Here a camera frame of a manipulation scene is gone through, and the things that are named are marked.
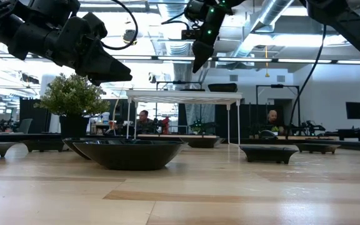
black plant pot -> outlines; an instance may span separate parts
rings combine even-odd
[[[87,134],[90,118],[80,116],[60,116],[62,138],[82,138]]]

black monitor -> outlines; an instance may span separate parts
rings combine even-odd
[[[347,119],[360,119],[360,102],[345,102]]]

man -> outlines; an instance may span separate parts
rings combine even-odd
[[[270,126],[273,126],[273,127],[276,126],[279,129],[279,131],[278,131],[279,135],[286,134],[286,132],[284,130],[284,125],[278,121],[278,112],[276,112],[276,110],[269,111],[269,114],[267,115],[267,123]]]
[[[152,119],[148,119],[148,111],[147,110],[142,110],[139,114],[139,119],[137,121],[137,126],[143,126],[146,124],[151,124],[153,123]]]

white shelf frame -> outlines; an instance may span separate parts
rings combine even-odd
[[[243,94],[240,92],[201,92],[201,91],[138,91],[127,90],[127,121],[130,121],[130,104],[134,101],[136,113],[134,118],[134,139],[137,136],[137,108],[138,103],[184,103],[184,104],[223,104],[227,106],[227,139],[230,143],[230,108],[231,104],[237,105],[238,118],[238,145],[240,145],[240,103]]]

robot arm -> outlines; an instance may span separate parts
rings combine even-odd
[[[101,42],[108,32],[93,13],[77,17],[78,0],[0,1],[0,42],[10,54],[25,60],[28,53],[75,69],[99,85],[130,81],[131,70],[110,56]]]
[[[307,8],[312,19],[333,27],[360,51],[360,16],[349,6],[346,0],[300,0]],[[191,0],[184,15],[192,22],[203,22],[196,32],[192,51],[195,55],[195,73],[213,55],[214,43],[225,15],[231,14],[231,8],[241,4],[240,0]]]

